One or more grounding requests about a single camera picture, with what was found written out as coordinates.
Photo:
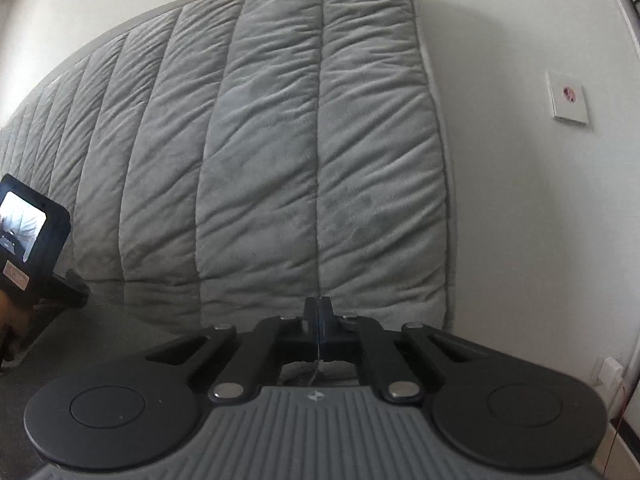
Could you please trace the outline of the person's left hand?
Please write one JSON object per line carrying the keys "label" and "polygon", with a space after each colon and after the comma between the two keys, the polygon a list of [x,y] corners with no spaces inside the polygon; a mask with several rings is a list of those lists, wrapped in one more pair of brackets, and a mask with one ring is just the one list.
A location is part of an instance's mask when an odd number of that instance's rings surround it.
{"label": "person's left hand", "polygon": [[5,292],[1,293],[1,328],[5,332],[11,333],[6,354],[15,356],[20,351],[21,341],[29,332],[34,315],[34,306],[25,307],[14,304],[10,296]]}

